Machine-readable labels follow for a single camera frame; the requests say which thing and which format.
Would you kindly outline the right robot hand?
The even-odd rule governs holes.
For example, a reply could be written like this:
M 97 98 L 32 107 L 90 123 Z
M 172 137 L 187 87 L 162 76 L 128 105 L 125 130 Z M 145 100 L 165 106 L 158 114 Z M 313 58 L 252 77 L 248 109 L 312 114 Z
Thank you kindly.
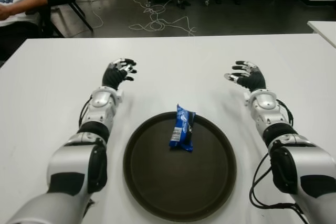
M 226 80 L 234 82 L 248 89 L 250 92 L 266 89 L 264 75 L 254 63 L 249 61 L 236 61 L 232 69 L 240 70 L 240 72 L 224 74 Z

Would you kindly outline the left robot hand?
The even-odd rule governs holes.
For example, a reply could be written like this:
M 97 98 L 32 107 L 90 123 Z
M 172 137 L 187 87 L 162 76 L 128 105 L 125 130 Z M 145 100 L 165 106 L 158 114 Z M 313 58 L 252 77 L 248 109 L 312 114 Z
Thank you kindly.
M 137 63 L 128 58 L 119 58 L 109 63 L 102 78 L 102 86 L 118 90 L 119 85 L 124 81 L 134 81 L 129 74 L 137 73 L 134 67 Z

